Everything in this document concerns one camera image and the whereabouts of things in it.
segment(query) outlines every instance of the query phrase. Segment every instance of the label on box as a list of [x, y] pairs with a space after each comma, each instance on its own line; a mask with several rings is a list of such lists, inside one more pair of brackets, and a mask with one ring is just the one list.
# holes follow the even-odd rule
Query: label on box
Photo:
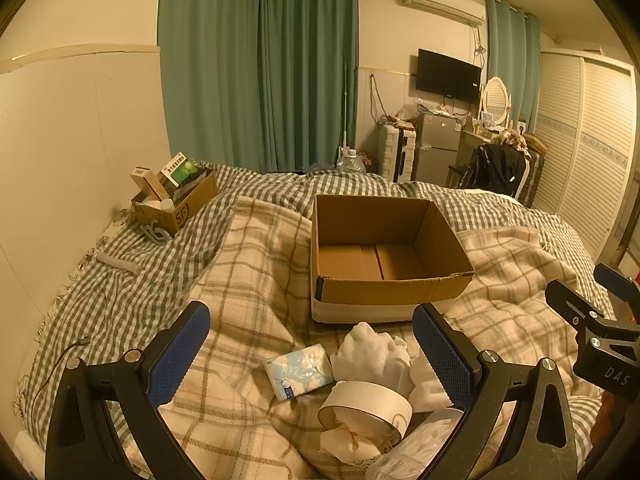
[[190, 174], [196, 173], [198, 170], [193, 163], [185, 157], [182, 152], [172, 158], [169, 163], [162, 168], [162, 174], [174, 184], [175, 187], [187, 179]]

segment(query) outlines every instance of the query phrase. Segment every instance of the black jacket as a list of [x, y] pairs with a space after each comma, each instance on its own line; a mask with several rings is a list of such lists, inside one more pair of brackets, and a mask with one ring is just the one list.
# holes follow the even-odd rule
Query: black jacket
[[511, 146], [482, 144], [474, 149], [458, 187], [513, 196], [525, 166], [524, 154]]

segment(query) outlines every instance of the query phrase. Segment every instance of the small cardboard box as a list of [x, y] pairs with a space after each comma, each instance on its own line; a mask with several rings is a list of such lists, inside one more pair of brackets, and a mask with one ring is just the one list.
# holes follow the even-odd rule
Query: small cardboard box
[[[165, 180], [164, 176], [159, 176], [159, 178], [161, 182]], [[140, 224], [150, 225], [153, 220], [158, 220], [156, 227], [166, 229], [171, 236], [175, 236], [182, 229], [185, 222], [195, 216], [217, 194], [216, 175], [212, 170], [207, 170], [207, 176], [204, 180], [183, 200], [178, 202], [172, 211], [163, 211], [141, 203], [146, 197], [144, 191], [141, 191], [131, 199], [131, 205]]]
[[136, 166], [131, 172], [131, 178], [140, 188], [140, 191], [143, 191], [147, 196], [153, 195], [160, 201], [169, 198], [166, 189], [160, 184], [156, 174], [149, 168]]
[[455, 298], [474, 275], [436, 205], [418, 198], [316, 196], [311, 313], [326, 323], [406, 321]]

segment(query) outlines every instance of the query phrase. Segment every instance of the cable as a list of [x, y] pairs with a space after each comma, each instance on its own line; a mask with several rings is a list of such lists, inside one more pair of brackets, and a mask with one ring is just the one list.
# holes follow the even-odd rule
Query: cable
[[480, 56], [480, 71], [484, 70], [484, 53], [486, 49], [482, 46], [482, 37], [480, 36], [480, 27], [476, 25], [475, 30], [478, 32], [478, 43], [476, 44], [476, 33], [474, 32], [474, 44], [476, 49], [474, 50], [474, 61], [477, 56]]
[[33, 396], [33, 402], [31, 403], [31, 412], [29, 414], [29, 418], [31, 420], [31, 430], [33, 431], [33, 434], [36, 433], [36, 429], [35, 429], [35, 426], [34, 426], [34, 423], [33, 423], [33, 408], [36, 405], [36, 400], [38, 400], [38, 396], [44, 390], [44, 388], [47, 386], [47, 384], [49, 384], [49, 381], [51, 380], [53, 372], [56, 371], [56, 367], [60, 364], [60, 361], [62, 361], [62, 358], [66, 355], [66, 353], [69, 352], [69, 350], [71, 350], [72, 348], [75, 348], [76, 346], [86, 346], [90, 342], [91, 342], [91, 338], [89, 336], [85, 336], [82, 339], [79, 339], [78, 341], [75, 341], [75, 342], [71, 343], [68, 347], [66, 347], [62, 351], [62, 354], [60, 354], [60, 357], [58, 357], [58, 360], [56, 361], [56, 363], [53, 365], [53, 368], [51, 369], [51, 371], [49, 373], [49, 377], [47, 377], [47, 380], [44, 381], [44, 384], [40, 387], [40, 389]]
[[456, 116], [458, 116], [458, 117], [466, 117], [466, 116], [468, 116], [468, 115], [469, 115], [469, 113], [471, 112], [471, 103], [467, 103], [467, 104], [466, 104], [466, 105], [467, 105], [467, 109], [466, 109], [466, 113], [464, 113], [464, 114], [457, 114], [457, 113], [455, 113], [455, 112], [453, 111], [453, 110], [454, 110], [454, 104], [455, 104], [455, 99], [451, 99], [451, 111], [452, 111], [452, 114], [453, 114], [453, 115], [456, 115]]
[[[378, 106], [376, 105], [376, 100], [373, 97], [373, 87], [376, 87], [376, 95], [378, 96], [378, 101], [380, 102], [380, 107], [382, 108], [382, 112], [384, 115], [378, 115]], [[382, 99], [380, 98], [380, 92], [378, 92], [378, 82], [376, 81], [376, 77], [373, 74], [369, 74], [369, 99], [370, 99], [370, 109], [369, 113], [371, 113], [371, 118], [375, 123], [379, 123], [380, 121], [386, 120], [386, 110], [385, 105], [382, 104]]]

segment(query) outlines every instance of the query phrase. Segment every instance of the television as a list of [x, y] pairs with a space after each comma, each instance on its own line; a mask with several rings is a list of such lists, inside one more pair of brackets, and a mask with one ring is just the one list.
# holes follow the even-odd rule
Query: television
[[480, 94], [480, 67], [419, 49], [415, 88], [477, 105]]

